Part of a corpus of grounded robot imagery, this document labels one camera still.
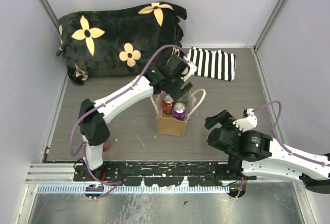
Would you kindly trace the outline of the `red cola can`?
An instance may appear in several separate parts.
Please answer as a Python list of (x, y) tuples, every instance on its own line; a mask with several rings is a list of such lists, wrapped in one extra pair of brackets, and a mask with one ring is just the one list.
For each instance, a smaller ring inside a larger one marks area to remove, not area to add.
[(174, 103), (175, 103), (174, 99), (169, 94), (165, 94), (165, 96), (162, 99), (163, 113), (171, 115)]
[(110, 143), (108, 141), (103, 143), (103, 151), (107, 151), (110, 148)]

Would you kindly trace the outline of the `purple soda can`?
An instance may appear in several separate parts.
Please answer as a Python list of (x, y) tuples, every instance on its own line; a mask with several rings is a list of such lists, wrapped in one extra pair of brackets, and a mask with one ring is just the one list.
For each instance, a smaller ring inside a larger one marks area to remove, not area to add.
[(177, 102), (172, 108), (172, 116), (177, 120), (185, 120), (186, 105), (182, 102)]

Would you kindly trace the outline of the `jute canvas tote bag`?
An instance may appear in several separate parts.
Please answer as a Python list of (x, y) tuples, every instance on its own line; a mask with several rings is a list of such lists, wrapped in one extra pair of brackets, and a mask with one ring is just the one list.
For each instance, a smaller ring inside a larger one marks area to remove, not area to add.
[(162, 109), (162, 101), (167, 93), (162, 91), (158, 95), (151, 96), (151, 102), (156, 112), (157, 132), (160, 134), (184, 137), (188, 120), (201, 105), (206, 97), (205, 89), (190, 90), (188, 92), (188, 108), (184, 120), (175, 119), (172, 114), (165, 114)]

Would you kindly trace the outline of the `clear glass green-cap bottle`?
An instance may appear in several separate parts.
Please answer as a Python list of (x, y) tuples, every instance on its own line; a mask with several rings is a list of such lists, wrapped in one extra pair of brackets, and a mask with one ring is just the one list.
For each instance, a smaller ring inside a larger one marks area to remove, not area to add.
[(178, 102), (182, 102), (183, 104), (187, 105), (190, 101), (190, 93), (191, 91), (187, 91), (179, 100)]

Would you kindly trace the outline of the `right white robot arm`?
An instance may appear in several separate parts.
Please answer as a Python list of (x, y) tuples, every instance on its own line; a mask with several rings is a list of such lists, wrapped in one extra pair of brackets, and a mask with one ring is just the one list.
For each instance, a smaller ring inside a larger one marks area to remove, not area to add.
[(281, 144), (257, 131), (253, 109), (235, 119), (227, 110), (205, 119), (209, 146), (228, 155), (226, 174), (237, 180), (268, 177), (302, 182), (308, 191), (329, 194), (329, 154), (316, 155)]

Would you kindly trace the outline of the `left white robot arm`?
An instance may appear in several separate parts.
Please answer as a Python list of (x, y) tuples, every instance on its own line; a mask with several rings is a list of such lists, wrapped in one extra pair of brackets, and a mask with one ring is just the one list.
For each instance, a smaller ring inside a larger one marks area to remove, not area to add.
[(196, 70), (196, 65), (185, 57), (173, 56), (160, 68), (148, 66), (132, 82), (104, 98), (84, 100), (80, 106), (78, 124), (86, 144), (85, 175), (92, 181), (103, 176), (103, 144), (110, 137), (108, 124), (117, 115), (161, 92), (169, 94), (173, 100), (180, 99), (192, 88), (188, 79)]

